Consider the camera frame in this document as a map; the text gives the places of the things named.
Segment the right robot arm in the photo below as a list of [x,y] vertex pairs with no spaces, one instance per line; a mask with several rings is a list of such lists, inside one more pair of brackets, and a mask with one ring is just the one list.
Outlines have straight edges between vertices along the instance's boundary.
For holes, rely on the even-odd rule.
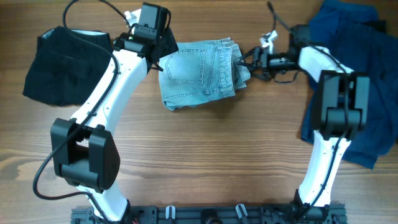
[[342,157],[366,124],[370,80],[365,73],[342,65],[322,43],[314,41],[308,25],[288,31],[287,52],[273,51],[277,38],[273,30],[236,64],[250,72],[261,71],[257,78],[264,81],[296,70],[317,83],[310,112],[312,155],[303,182],[282,214],[291,223],[321,223],[331,215],[331,188]]

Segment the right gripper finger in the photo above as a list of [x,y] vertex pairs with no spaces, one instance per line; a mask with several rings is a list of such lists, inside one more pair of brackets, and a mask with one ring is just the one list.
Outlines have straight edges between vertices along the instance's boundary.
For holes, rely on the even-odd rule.
[[245,62],[247,58],[251,57],[252,62],[258,61],[258,47],[254,47],[251,50],[249,50],[247,53],[243,54],[240,56],[238,59],[236,59],[237,62]]
[[236,60],[234,63],[235,63],[235,66],[238,69],[239,74],[242,77],[250,77],[251,76],[251,72],[253,72],[253,71],[258,69],[258,66],[256,64],[253,64],[253,63],[246,63],[246,62],[239,61],[239,60]]

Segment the light blue denim shorts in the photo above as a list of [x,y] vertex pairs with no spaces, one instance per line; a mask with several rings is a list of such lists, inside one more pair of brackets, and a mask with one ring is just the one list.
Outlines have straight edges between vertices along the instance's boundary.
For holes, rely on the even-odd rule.
[[160,59],[162,102],[170,111],[232,97],[246,87],[235,61],[242,56],[231,38],[179,42],[178,51]]

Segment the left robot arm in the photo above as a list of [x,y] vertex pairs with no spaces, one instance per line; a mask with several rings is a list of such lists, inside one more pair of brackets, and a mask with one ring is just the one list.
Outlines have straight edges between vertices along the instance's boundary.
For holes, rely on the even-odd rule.
[[143,3],[128,13],[129,30],[114,41],[111,60],[101,80],[68,120],[56,119],[50,135],[56,176],[85,195],[92,205],[88,221],[132,223],[129,200],[116,182],[120,156],[113,133],[126,104],[159,59],[178,50],[170,29],[171,12]]

